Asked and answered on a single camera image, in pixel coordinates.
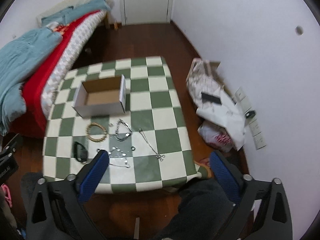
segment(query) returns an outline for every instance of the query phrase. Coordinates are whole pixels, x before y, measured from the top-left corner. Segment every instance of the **cardboard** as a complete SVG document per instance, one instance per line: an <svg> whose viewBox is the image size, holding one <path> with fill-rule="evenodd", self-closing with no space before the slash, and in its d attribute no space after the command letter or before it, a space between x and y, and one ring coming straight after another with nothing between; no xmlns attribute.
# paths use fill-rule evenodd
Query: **cardboard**
<svg viewBox="0 0 320 240"><path fill-rule="evenodd" d="M125 113L124 75L82 82L76 90L73 108L83 118Z"/></svg>

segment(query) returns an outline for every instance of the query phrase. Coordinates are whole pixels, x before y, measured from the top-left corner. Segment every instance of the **table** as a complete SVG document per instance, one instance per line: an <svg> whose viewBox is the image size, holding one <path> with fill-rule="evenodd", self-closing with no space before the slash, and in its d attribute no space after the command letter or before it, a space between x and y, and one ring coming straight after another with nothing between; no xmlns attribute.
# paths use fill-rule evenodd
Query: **table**
<svg viewBox="0 0 320 240"><path fill-rule="evenodd" d="M121 74L126 78L125 114L83 119L72 108L76 88L82 81ZM132 136L124 142L113 135L120 118L133 130ZM105 141L94 143L86 138L86 126L91 122L108 130ZM163 161L155 157L138 132L139 128L143 129L154 150L165 155ZM119 127L120 137L126 132L123 125ZM93 127L91 134L100 138L102 131ZM47 181L65 179L83 167L72 156L75 141L88 149L89 161L97 154L97 149L110 151L118 147L126 153L131 167L108 166L96 193L175 190L192 178L206 175L203 167L194 164L178 95L163 57L116 60L69 71L59 85L44 138L43 174ZM110 163L123 166L125 159L116 155L113 152Z"/></svg>

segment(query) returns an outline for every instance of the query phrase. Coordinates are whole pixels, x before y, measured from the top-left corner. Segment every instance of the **white door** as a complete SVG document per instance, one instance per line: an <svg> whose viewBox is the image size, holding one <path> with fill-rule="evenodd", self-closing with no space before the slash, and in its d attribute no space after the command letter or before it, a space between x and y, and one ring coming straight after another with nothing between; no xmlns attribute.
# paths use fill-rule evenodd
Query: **white door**
<svg viewBox="0 0 320 240"><path fill-rule="evenodd" d="M167 21L169 0L124 0L126 24Z"/></svg>

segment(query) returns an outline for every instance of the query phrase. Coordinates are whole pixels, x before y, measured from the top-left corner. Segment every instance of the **dark brown floor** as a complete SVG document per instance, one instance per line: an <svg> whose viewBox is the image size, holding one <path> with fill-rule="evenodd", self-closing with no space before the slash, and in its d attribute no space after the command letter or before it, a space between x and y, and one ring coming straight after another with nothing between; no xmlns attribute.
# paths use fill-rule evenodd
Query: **dark brown floor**
<svg viewBox="0 0 320 240"><path fill-rule="evenodd" d="M208 157L212 149L197 133L201 120L196 116L185 83L193 58L199 56L173 24L131 25L117 31L99 27L75 62L74 68L145 56L164 56L181 102L194 158L199 161ZM11 136L5 138L4 145ZM26 213L20 197L19 183L24 173L41 171L42 143L42 140L25 138L22 150L15 154L20 168L8 181L13 198L12 212L22 223L26 221ZM244 158L240 159L240 166L247 173ZM168 224L177 213L179 201L178 195L160 191L95 195L86 203L85 208L106 236L132 237L135 219L140 217L140 239L147 239Z"/></svg>

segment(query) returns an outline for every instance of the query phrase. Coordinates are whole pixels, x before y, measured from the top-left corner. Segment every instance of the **wall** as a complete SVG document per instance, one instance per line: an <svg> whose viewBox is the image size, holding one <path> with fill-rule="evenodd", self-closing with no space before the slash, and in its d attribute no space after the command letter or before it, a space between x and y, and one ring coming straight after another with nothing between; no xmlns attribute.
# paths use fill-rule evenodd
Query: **wall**
<svg viewBox="0 0 320 240"><path fill-rule="evenodd" d="M318 23L303 0L175 0L172 19L257 110L267 146L256 150L246 130L250 173L283 181L300 239L320 209Z"/></svg>
<svg viewBox="0 0 320 240"><path fill-rule="evenodd" d="M21 36L26 31L37 28L36 16L63 0L15 0L0 22L0 48ZM121 22L120 1L114 0L111 15Z"/></svg>

